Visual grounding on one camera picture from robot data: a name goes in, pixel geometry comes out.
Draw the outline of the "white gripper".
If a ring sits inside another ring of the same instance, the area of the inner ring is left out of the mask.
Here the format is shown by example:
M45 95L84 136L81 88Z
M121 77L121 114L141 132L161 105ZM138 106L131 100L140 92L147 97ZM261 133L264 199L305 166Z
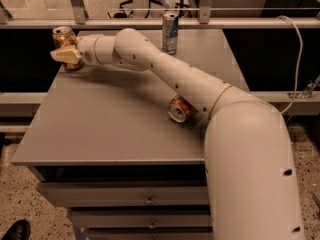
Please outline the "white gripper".
M101 34L80 36L77 38L77 49L75 46L66 46L50 52L53 60L63 63L77 64L81 58L86 65L100 65L95 52L95 46Z

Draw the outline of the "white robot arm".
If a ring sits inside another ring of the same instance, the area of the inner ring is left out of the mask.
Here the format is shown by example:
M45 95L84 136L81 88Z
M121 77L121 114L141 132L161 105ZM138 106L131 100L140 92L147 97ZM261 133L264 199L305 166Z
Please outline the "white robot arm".
M199 128L202 139L173 132L132 93L91 86L69 93L67 130L81 155L142 163L204 158L215 240L305 240L293 152L280 111L271 104L159 50L141 32L76 36L53 31L51 57L64 64L149 71L175 92L173 125Z

